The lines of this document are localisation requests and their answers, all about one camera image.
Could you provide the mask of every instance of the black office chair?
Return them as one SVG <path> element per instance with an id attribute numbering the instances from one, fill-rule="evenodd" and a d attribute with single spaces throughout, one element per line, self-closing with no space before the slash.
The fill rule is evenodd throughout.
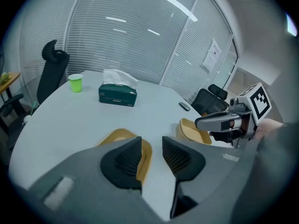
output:
<path id="1" fill-rule="evenodd" d="M 208 89 L 210 92 L 206 89 L 200 89 L 191 106 L 200 115 L 225 111 L 229 106 L 224 101 L 228 93 L 214 84 L 210 85 Z"/>
<path id="2" fill-rule="evenodd" d="M 70 56 L 62 51 L 55 50 L 55 44 L 57 40 L 53 40 L 47 43 L 42 51 L 43 59 L 46 61 L 43 68 L 43 73 L 37 89 L 37 100 L 41 104 L 47 97 L 50 96 L 55 90 L 58 89 L 60 81 L 64 75 L 67 64 L 69 63 Z M 0 108 L 3 109 L 9 104 L 17 107 L 16 112 L 18 118 L 14 120 L 11 125 L 8 127 L 8 142 L 7 146 L 9 149 L 12 149 L 23 129 L 22 123 L 24 117 L 30 114 L 25 112 L 19 99 L 23 98 L 23 95 L 17 95 L 9 99 L 5 104 Z"/>

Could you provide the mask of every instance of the paper cup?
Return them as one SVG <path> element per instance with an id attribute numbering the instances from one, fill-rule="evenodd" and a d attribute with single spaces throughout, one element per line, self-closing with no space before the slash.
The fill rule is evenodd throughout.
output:
<path id="1" fill-rule="evenodd" d="M 77 93 L 82 90 L 82 77 L 82 74 L 73 74 L 68 77 L 73 92 Z"/>

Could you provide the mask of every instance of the window blind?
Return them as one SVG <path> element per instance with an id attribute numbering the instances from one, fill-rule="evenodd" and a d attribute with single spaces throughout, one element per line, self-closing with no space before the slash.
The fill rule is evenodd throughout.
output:
<path id="1" fill-rule="evenodd" d="M 42 49 L 55 39 L 55 49 L 62 49 L 64 30 L 74 1 L 27 0 L 25 4 L 20 58 L 22 77 L 32 101 L 37 101 L 37 87 L 45 65 Z"/>
<path id="2" fill-rule="evenodd" d="M 232 34 L 220 9 L 213 0 L 198 0 L 194 8 L 198 21 L 188 21 L 182 39 L 162 82 L 173 88 L 191 103 L 201 88 L 208 88 L 224 58 Z M 212 71 L 202 63 L 212 44 L 213 38 L 221 51 L 218 63 Z"/>
<path id="3" fill-rule="evenodd" d="M 67 74 L 119 69 L 159 83 L 194 1 L 79 0 L 67 35 Z"/>

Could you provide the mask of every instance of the tissue box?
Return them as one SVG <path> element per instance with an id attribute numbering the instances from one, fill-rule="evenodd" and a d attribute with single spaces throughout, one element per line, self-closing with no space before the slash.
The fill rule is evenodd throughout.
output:
<path id="1" fill-rule="evenodd" d="M 102 84 L 99 87 L 101 103 L 134 106 L 137 97 L 135 89 L 123 84 Z"/>

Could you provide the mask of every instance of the black chair armrest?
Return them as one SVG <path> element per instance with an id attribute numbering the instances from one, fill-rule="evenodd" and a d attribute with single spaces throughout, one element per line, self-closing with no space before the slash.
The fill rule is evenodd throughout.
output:
<path id="1" fill-rule="evenodd" d="M 18 94 L 16 96 L 9 98 L 7 101 L 4 102 L 3 106 L 0 107 L 0 112 L 2 111 L 3 108 L 9 105 L 13 105 L 16 102 L 19 102 L 19 100 L 22 99 L 23 97 L 24 97 L 23 94 Z"/>

